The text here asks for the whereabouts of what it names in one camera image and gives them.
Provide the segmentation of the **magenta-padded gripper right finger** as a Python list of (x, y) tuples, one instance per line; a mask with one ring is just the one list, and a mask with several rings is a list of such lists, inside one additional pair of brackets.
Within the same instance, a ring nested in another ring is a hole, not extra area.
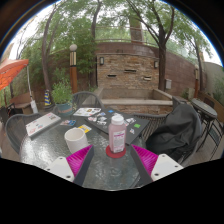
[(166, 154), (155, 153), (140, 146), (131, 145), (131, 156), (144, 185), (164, 178), (182, 169), (182, 166)]

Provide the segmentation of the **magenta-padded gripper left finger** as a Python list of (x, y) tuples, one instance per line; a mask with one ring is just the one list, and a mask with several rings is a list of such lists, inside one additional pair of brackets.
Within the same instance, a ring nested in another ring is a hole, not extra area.
[(89, 145), (68, 157), (58, 157), (45, 170), (82, 186), (93, 156), (94, 146)]

